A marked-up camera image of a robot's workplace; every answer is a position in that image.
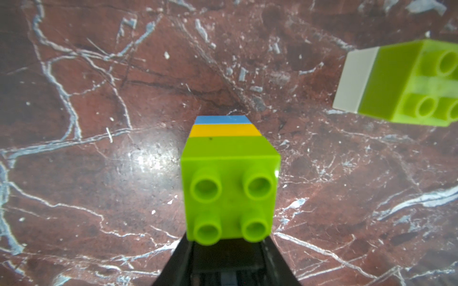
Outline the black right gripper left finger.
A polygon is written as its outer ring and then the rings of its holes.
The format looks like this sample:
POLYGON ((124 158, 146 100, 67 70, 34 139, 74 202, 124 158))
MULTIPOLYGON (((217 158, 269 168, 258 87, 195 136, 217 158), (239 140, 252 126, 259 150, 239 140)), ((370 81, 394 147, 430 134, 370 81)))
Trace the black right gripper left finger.
POLYGON ((190 286, 193 242, 184 234, 175 251, 152 286, 190 286))

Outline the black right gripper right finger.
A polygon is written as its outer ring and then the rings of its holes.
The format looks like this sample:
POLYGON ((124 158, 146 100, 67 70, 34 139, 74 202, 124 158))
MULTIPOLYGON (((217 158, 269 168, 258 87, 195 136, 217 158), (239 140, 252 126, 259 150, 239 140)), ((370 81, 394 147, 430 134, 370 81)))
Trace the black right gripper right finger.
POLYGON ((271 237, 262 241, 268 286, 301 286, 271 237))

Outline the green yellow lego brick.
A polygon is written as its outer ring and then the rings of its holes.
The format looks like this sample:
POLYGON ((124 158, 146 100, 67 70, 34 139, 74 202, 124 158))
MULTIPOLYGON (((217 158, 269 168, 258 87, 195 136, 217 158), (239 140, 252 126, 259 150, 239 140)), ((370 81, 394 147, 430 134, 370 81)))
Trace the green yellow lego brick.
POLYGON ((193 125, 180 165, 188 240, 269 236, 281 156, 253 124, 193 125))
POLYGON ((458 46, 423 39, 347 54, 333 108, 392 123, 458 120, 458 46))

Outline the light blue long lego brick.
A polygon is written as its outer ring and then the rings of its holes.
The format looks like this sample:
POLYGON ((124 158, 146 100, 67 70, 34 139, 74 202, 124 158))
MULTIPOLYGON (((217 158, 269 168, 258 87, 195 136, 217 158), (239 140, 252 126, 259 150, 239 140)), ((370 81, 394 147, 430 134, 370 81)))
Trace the light blue long lego brick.
POLYGON ((251 121, 245 115, 237 116, 198 116, 194 125, 249 125, 251 121))

